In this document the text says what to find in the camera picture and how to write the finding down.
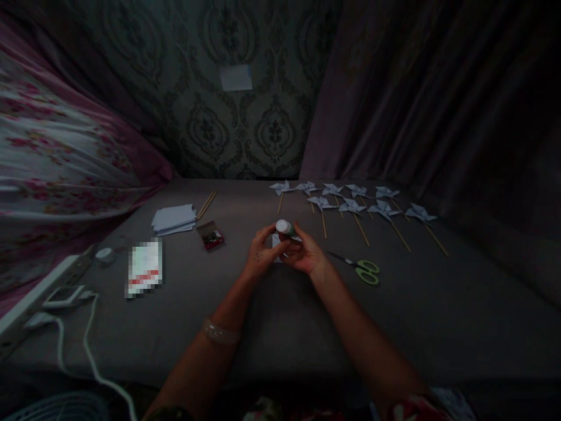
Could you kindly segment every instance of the purple curtain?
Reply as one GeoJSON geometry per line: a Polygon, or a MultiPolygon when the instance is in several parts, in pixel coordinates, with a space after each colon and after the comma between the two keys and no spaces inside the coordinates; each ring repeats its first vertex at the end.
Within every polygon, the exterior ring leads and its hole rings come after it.
{"type": "Polygon", "coordinates": [[[346,2],[302,179],[410,189],[561,306],[561,13],[346,2]]]}

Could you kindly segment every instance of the wooden skewer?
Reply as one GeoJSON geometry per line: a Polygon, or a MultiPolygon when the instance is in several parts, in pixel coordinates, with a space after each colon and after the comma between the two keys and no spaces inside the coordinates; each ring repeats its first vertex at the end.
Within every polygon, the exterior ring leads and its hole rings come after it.
{"type": "Polygon", "coordinates": [[[364,237],[364,241],[366,241],[366,245],[368,247],[370,247],[370,243],[368,242],[368,239],[366,238],[366,234],[364,233],[364,230],[362,229],[361,223],[359,222],[358,218],[356,217],[356,213],[353,212],[352,214],[355,216],[355,221],[358,224],[358,227],[361,229],[361,233],[362,233],[362,236],[364,237]]]}
{"type": "Polygon", "coordinates": [[[323,211],[321,212],[321,222],[323,223],[323,236],[327,240],[327,231],[325,229],[325,216],[323,215],[323,211]]]}
{"type": "MultiPolygon", "coordinates": [[[[364,201],[364,198],[362,196],[361,196],[361,200],[362,200],[362,204],[366,206],[366,202],[364,201]]],[[[372,214],[370,212],[368,212],[368,215],[370,215],[370,219],[374,220],[374,217],[372,216],[372,214]]]]}
{"type": "Polygon", "coordinates": [[[205,204],[200,209],[199,214],[197,215],[197,218],[195,220],[199,220],[199,216],[200,216],[201,212],[203,212],[203,210],[206,209],[207,205],[209,204],[210,198],[212,197],[212,193],[214,193],[214,190],[212,192],[210,192],[209,197],[206,198],[205,204]]]}
{"type": "Polygon", "coordinates": [[[339,207],[339,201],[337,200],[337,196],[333,195],[333,197],[335,198],[335,203],[337,204],[337,207],[339,207]]]}
{"type": "Polygon", "coordinates": [[[409,248],[409,246],[407,245],[407,242],[405,241],[405,239],[403,238],[403,236],[401,235],[401,233],[399,232],[399,229],[397,229],[396,225],[393,223],[392,221],[392,226],[394,228],[394,230],[396,231],[397,235],[399,235],[399,238],[401,238],[401,241],[403,242],[403,245],[405,246],[405,248],[407,250],[409,250],[409,252],[411,251],[411,249],[409,248]]]}
{"type": "Polygon", "coordinates": [[[431,228],[430,228],[428,225],[426,225],[426,224],[423,224],[423,225],[425,226],[425,228],[427,229],[427,231],[428,231],[428,233],[431,235],[431,237],[436,241],[436,243],[438,244],[438,246],[440,247],[440,249],[442,250],[442,252],[443,252],[446,256],[449,256],[449,255],[448,255],[448,252],[446,251],[446,249],[444,248],[444,246],[442,245],[442,243],[441,243],[440,241],[438,241],[436,235],[434,235],[434,233],[432,232],[431,228]]]}
{"type": "Polygon", "coordinates": [[[277,214],[277,215],[280,215],[280,214],[281,214],[282,197],[283,197],[284,195],[285,195],[285,193],[284,193],[284,192],[281,192],[281,193],[280,193],[280,203],[279,203],[279,210],[277,210],[277,211],[276,211],[276,214],[277,214]]]}
{"type": "Polygon", "coordinates": [[[210,198],[208,200],[208,203],[205,205],[205,207],[200,211],[199,216],[197,217],[197,220],[201,219],[203,217],[203,215],[205,214],[206,210],[209,208],[210,204],[212,203],[212,200],[214,200],[214,196],[216,196],[216,194],[218,193],[218,190],[213,191],[210,194],[210,198]]]}
{"type": "Polygon", "coordinates": [[[395,201],[393,198],[390,198],[390,200],[392,201],[393,205],[397,208],[397,210],[400,211],[400,212],[403,214],[403,216],[405,216],[405,219],[407,219],[407,222],[411,222],[411,219],[409,219],[409,218],[407,217],[407,215],[405,214],[405,212],[403,212],[403,211],[401,210],[401,208],[398,206],[398,204],[396,203],[396,201],[395,201]]]}

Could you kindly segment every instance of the white cable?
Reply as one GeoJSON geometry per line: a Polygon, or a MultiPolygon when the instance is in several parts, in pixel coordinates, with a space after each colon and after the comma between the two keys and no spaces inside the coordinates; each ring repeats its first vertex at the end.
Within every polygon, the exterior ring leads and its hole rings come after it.
{"type": "Polygon", "coordinates": [[[95,316],[95,305],[98,302],[98,298],[99,295],[95,294],[95,297],[93,299],[92,302],[92,312],[89,316],[89,322],[88,325],[86,327],[86,331],[84,332],[84,349],[86,350],[86,354],[88,356],[88,360],[90,365],[92,366],[92,371],[93,371],[93,377],[97,380],[98,383],[102,384],[102,385],[106,385],[110,388],[112,388],[113,390],[115,390],[119,395],[121,395],[123,397],[123,399],[127,402],[128,406],[129,406],[129,415],[130,415],[130,419],[131,421],[137,421],[136,418],[136,410],[134,409],[134,402],[132,400],[132,398],[130,397],[130,395],[127,393],[126,390],[124,390],[121,386],[119,386],[117,383],[113,383],[112,381],[106,380],[103,377],[101,377],[101,374],[99,373],[98,370],[98,366],[95,364],[95,360],[94,360],[94,356],[92,354],[92,351],[89,349],[89,345],[88,345],[88,333],[89,333],[89,329],[92,326],[92,322],[94,321],[94,316],[95,316]]]}
{"type": "Polygon", "coordinates": [[[60,371],[70,377],[79,378],[79,379],[89,379],[89,376],[83,376],[76,373],[73,373],[66,365],[64,365],[64,358],[63,358],[63,344],[64,344],[64,323],[61,318],[55,317],[54,321],[58,325],[58,347],[57,347],[57,360],[58,360],[58,367],[60,371]]]}

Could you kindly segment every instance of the white paper pinwheel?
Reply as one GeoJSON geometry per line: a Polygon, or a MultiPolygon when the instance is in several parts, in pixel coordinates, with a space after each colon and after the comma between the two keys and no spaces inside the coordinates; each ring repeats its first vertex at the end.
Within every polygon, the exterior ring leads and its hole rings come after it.
{"type": "Polygon", "coordinates": [[[311,198],[308,199],[308,202],[315,203],[317,205],[317,207],[320,208],[320,210],[322,212],[323,212],[324,209],[331,209],[331,208],[336,208],[337,207],[335,205],[330,205],[329,202],[327,201],[327,199],[325,199],[324,197],[321,197],[321,196],[311,197],[311,198]]]}
{"type": "Polygon", "coordinates": [[[399,190],[391,191],[386,186],[376,187],[376,190],[377,190],[376,199],[379,199],[379,198],[382,198],[382,197],[394,198],[395,196],[397,196],[399,194],[399,190]]]}
{"type": "Polygon", "coordinates": [[[370,196],[366,196],[366,187],[358,187],[356,184],[347,184],[347,188],[351,191],[353,198],[362,196],[367,199],[372,199],[370,196]]]}
{"type": "Polygon", "coordinates": [[[368,208],[368,212],[379,213],[384,218],[386,218],[389,222],[392,221],[390,216],[394,216],[397,215],[398,213],[401,213],[400,210],[392,210],[390,204],[384,201],[376,201],[376,205],[368,208]]]}
{"type": "Polygon", "coordinates": [[[417,218],[418,220],[423,222],[423,224],[431,226],[428,222],[437,218],[436,216],[429,215],[427,210],[422,206],[416,205],[414,203],[412,203],[411,206],[412,207],[408,209],[405,214],[407,216],[412,216],[414,218],[417,218]]]}
{"type": "Polygon", "coordinates": [[[280,196],[281,193],[289,192],[289,191],[294,190],[294,189],[290,188],[290,184],[286,180],[285,180],[284,183],[274,183],[272,186],[269,186],[269,188],[275,189],[275,193],[276,193],[277,196],[280,196]]]}
{"type": "Polygon", "coordinates": [[[302,190],[306,196],[309,196],[311,192],[319,190],[314,183],[308,181],[307,183],[302,183],[297,185],[294,190],[302,190]]]}
{"type": "Polygon", "coordinates": [[[431,235],[432,239],[436,241],[438,247],[440,247],[444,255],[449,256],[448,251],[444,248],[440,240],[437,239],[436,235],[434,235],[434,232],[432,232],[431,228],[434,227],[428,223],[428,221],[436,219],[436,216],[429,215],[425,208],[414,203],[411,204],[411,209],[408,209],[405,214],[417,218],[419,221],[423,222],[428,233],[431,235]]]}
{"type": "Polygon", "coordinates": [[[323,189],[323,192],[321,192],[322,196],[326,194],[332,194],[334,196],[343,197],[343,195],[339,193],[341,190],[343,190],[343,187],[337,187],[335,184],[326,183],[324,183],[323,185],[325,186],[325,188],[323,189]]]}
{"type": "Polygon", "coordinates": [[[339,206],[339,212],[349,211],[353,213],[360,213],[364,209],[366,209],[365,206],[359,206],[358,203],[353,199],[346,199],[346,198],[345,198],[345,203],[339,206]]]}

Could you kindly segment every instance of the sleeve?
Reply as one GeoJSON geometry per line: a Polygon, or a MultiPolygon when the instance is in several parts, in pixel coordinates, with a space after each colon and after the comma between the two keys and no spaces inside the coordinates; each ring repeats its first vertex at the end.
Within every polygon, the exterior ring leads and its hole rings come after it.
{"type": "Polygon", "coordinates": [[[395,405],[387,413],[388,421],[454,421],[446,409],[430,396],[411,395],[395,405]]]}
{"type": "Polygon", "coordinates": [[[193,421],[192,415],[180,406],[163,406],[152,411],[143,421],[193,421]]]}

